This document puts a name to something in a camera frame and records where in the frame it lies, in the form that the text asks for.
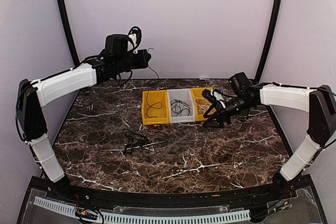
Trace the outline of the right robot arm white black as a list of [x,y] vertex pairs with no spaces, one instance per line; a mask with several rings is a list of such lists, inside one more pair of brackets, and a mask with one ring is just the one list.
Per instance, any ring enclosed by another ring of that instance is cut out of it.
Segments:
[[273,200],[280,199],[288,191],[292,181],[326,148],[335,143],[335,93],[328,85],[320,87],[293,86],[282,83],[255,83],[240,72],[229,79],[234,95],[226,97],[217,89],[202,91],[202,97],[211,105],[204,113],[204,127],[222,129],[231,124],[231,118],[253,107],[279,106],[302,111],[309,116],[304,140],[275,176],[277,181],[268,188]]

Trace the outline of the white translucent bin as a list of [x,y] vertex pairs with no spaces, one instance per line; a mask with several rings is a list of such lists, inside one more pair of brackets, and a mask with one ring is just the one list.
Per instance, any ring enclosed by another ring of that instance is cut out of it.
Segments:
[[190,89],[168,89],[170,123],[195,122],[195,107]]

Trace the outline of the black front rail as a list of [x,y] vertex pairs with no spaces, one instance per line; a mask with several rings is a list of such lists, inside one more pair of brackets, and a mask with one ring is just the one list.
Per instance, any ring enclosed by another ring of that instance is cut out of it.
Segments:
[[112,209],[116,206],[196,208],[219,206],[222,204],[232,207],[258,208],[273,200],[290,197],[289,191],[277,193],[272,185],[258,186],[250,189],[191,194],[123,193],[102,189],[89,189],[71,184],[64,184],[60,187],[45,179],[41,179],[36,186],[45,191],[47,196],[74,201],[81,206],[105,209]]

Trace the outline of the yellow bin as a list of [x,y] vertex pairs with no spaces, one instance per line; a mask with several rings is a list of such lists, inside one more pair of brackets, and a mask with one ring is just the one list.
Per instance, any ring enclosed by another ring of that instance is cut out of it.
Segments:
[[169,124],[169,106],[166,90],[142,92],[143,125]]
[[195,120],[196,122],[205,121],[203,114],[211,105],[211,103],[202,96],[202,91],[204,89],[213,90],[213,88],[191,88],[192,99],[195,107]]

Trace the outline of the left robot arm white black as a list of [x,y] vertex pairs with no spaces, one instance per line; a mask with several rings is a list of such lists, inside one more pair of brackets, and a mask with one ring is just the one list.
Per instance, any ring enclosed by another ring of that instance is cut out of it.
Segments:
[[74,197],[74,189],[64,181],[66,174],[49,141],[43,108],[72,92],[117,79],[121,73],[148,68],[151,55],[146,49],[139,49],[140,41],[135,33],[110,35],[101,53],[87,57],[78,66],[19,83],[15,106],[17,133],[29,145],[46,177],[55,183],[53,191],[63,201]]

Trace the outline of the left black frame post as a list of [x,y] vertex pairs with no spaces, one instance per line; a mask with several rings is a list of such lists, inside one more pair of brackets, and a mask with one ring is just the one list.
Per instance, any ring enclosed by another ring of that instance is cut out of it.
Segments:
[[71,56],[73,65],[78,66],[79,63],[80,63],[80,60],[79,60],[79,57],[78,57],[75,41],[74,41],[72,31],[71,31],[71,27],[70,27],[70,22],[69,22],[69,18],[68,18],[68,14],[67,14],[67,8],[66,8],[65,0],[57,0],[57,5],[58,5],[59,15],[60,15],[60,18],[61,18],[62,27],[63,27],[63,30],[64,30],[66,42],[67,42],[67,45],[68,45],[68,49],[69,49],[69,52],[70,52],[70,56]]

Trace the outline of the yellow bin front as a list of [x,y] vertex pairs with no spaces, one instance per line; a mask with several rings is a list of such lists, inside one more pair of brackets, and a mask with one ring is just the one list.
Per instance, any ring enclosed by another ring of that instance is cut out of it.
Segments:
[[192,99],[195,107],[195,120],[196,122],[205,121],[203,114],[211,105],[211,103],[202,96],[202,91],[204,89],[213,90],[213,88],[191,88]]

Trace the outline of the right black frame post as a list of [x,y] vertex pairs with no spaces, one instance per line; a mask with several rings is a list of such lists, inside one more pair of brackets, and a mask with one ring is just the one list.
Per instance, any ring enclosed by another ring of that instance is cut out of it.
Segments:
[[254,77],[254,81],[256,83],[260,82],[262,75],[264,73],[264,69],[265,69],[268,55],[270,52],[272,40],[273,40],[274,33],[276,30],[276,24],[278,20],[280,5],[281,5],[281,0],[274,0],[273,5],[272,5],[272,10],[271,10],[271,15],[270,15],[270,21],[269,21],[269,25],[267,29],[267,34],[265,38],[265,43],[264,43],[263,50],[260,56],[257,71]]

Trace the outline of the black frame post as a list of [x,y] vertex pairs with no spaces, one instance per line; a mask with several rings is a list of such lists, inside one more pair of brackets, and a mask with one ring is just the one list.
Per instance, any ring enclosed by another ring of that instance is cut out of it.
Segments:
[[272,5],[272,10],[271,10],[271,15],[270,15],[270,21],[269,21],[269,25],[267,29],[267,34],[265,38],[265,43],[264,43],[263,50],[260,56],[257,71],[254,77],[254,81],[256,83],[260,82],[262,75],[264,73],[264,69],[265,69],[268,55],[270,52],[272,40],[273,40],[274,33],[276,30],[276,24],[278,20],[280,5],[281,5],[281,0],[274,0],[273,5]]
[[78,57],[75,41],[74,41],[72,31],[71,31],[71,27],[70,27],[70,22],[69,22],[69,18],[68,18],[68,14],[67,14],[67,8],[66,8],[65,0],[57,0],[57,5],[58,5],[59,15],[60,15],[60,18],[61,18],[62,27],[63,27],[63,30],[64,30],[66,42],[67,42],[67,45],[68,45],[68,49],[69,49],[69,52],[70,52],[70,56],[71,56],[73,65],[78,66],[79,63],[80,63],[80,60],[79,60],[79,57]]

